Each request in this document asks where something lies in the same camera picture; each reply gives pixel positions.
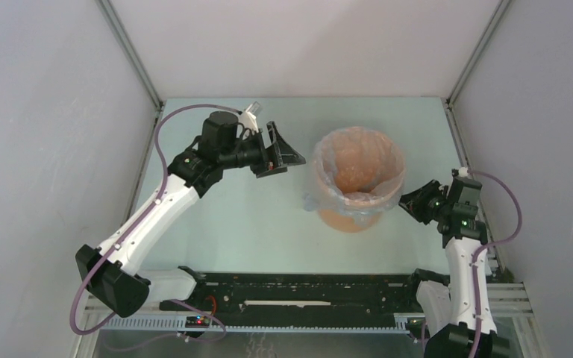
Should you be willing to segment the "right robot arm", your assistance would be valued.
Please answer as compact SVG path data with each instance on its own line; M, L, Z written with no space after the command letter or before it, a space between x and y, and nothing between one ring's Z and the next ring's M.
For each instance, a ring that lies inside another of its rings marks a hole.
M399 205L413 219L436 222L449 267L449 281L416 270L404 291L409 309L425 314L425 357L508 357L510 342L498 335L486 282L486 225L477 219L482 184L454 175L450 185L432 180L402 195Z

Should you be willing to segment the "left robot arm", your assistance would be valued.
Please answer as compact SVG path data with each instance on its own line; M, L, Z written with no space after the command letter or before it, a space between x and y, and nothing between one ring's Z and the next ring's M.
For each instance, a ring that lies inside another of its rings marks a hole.
M84 290L118 317L127 318L149 301L177 299L187 310L206 301L199 278L188 268L140 275L140 267L171 224L203 198L229 169L250 168L256 178L284 173L306 163L278 133L266 125L269 141L251 110L214 106L201 133L171 163L163 163L163 179L148 200L109 239L83 245L75 255Z

